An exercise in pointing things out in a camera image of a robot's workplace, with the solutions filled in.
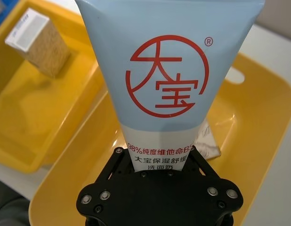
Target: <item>registered trademark symbol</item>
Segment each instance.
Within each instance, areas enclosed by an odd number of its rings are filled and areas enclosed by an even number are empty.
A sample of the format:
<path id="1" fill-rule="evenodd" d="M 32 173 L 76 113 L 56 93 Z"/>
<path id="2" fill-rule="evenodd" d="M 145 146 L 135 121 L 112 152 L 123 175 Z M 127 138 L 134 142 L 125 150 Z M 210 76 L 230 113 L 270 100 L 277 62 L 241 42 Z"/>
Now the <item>registered trademark symbol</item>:
<path id="1" fill-rule="evenodd" d="M 212 37 L 207 37 L 206 39 L 205 39 L 205 45 L 206 46 L 211 46 L 213 44 L 213 39 L 212 39 Z"/>

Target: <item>white surface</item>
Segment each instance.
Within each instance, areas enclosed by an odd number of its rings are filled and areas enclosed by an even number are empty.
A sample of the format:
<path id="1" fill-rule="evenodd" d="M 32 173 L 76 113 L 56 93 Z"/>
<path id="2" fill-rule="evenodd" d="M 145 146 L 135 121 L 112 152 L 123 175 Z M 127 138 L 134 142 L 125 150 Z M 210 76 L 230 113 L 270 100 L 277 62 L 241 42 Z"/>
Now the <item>white surface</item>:
<path id="1" fill-rule="evenodd" d="M 49 0 L 78 12 L 74 0 Z M 291 84 L 291 41 L 254 26 L 241 52 Z M 0 165 L 0 180 L 31 199 L 47 169 L 24 175 Z M 291 125 L 244 226 L 291 225 Z"/>

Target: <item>red chinese characters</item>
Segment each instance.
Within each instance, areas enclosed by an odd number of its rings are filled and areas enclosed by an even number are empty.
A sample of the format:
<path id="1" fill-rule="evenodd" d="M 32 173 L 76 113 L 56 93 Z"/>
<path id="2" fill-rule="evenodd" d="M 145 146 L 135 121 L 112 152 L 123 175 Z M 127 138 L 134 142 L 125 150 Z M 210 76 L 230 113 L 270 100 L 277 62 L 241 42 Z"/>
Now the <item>red chinese characters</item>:
<path id="1" fill-rule="evenodd" d="M 150 69 L 148 75 L 139 83 L 137 86 L 131 86 L 131 71 L 126 71 L 126 85 L 128 89 L 128 93 L 132 98 L 133 102 L 145 113 L 160 117 L 160 118 L 171 118 L 181 115 L 191 109 L 196 103 L 191 100 L 191 95 L 188 92 L 192 92 L 193 90 L 198 89 L 198 80 L 184 80 L 181 77 L 180 73 L 176 73 L 176 79 L 172 79 L 172 76 L 169 76 L 165 69 L 162 66 L 162 62 L 173 62 L 180 63 L 182 62 L 182 57 L 172 57 L 172 56 L 161 56 L 161 42 L 163 41 L 176 41 L 184 43 L 190 47 L 192 47 L 201 57 L 204 65 L 204 80 L 202 87 L 199 91 L 199 95 L 203 94 L 205 88 L 207 86 L 208 78 L 209 78 L 209 64 L 208 60 L 205 56 L 205 53 L 201 50 L 201 48 L 196 45 L 191 40 L 177 36 L 177 35 L 164 35 L 153 38 L 146 43 L 144 43 L 131 57 L 131 61 L 135 62 L 153 62 L 153 66 Z M 153 57 L 140 57 L 139 55 L 149 46 L 156 45 L 156 52 Z M 135 92 L 141 89 L 152 77 L 155 70 L 159 69 L 160 73 L 163 75 L 164 80 L 156 81 L 155 90 L 162 91 L 162 102 L 161 103 L 153 103 L 153 109 L 147 109 L 143 106 L 143 104 L 137 99 L 135 96 Z M 169 102 L 163 103 L 163 100 L 172 100 L 173 103 Z M 169 113 L 159 113 L 159 111 L 155 109 L 168 109 Z"/>

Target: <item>yellow plastic bin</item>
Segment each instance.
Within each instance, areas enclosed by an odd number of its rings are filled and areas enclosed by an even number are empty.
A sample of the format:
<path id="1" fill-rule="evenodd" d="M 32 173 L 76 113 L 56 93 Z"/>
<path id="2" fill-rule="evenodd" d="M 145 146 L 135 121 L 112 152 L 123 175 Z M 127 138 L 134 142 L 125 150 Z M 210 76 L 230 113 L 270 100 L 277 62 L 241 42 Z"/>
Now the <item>yellow plastic bin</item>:
<path id="1" fill-rule="evenodd" d="M 245 80 L 225 81 L 211 106 L 208 121 L 222 155 L 209 163 L 243 194 L 244 205 L 234 213 L 234 225 L 239 226 L 289 125 L 291 87 L 243 55 L 234 67 Z M 31 225 L 84 225 L 75 206 L 78 194 L 96 180 L 113 149 L 124 144 L 106 93 L 39 187 L 30 205 Z"/>
<path id="2" fill-rule="evenodd" d="M 29 7 L 51 18 L 71 50 L 55 79 L 4 43 Z M 53 163 L 103 84 L 82 18 L 46 1 L 21 0 L 0 26 L 0 163 L 22 172 Z"/>

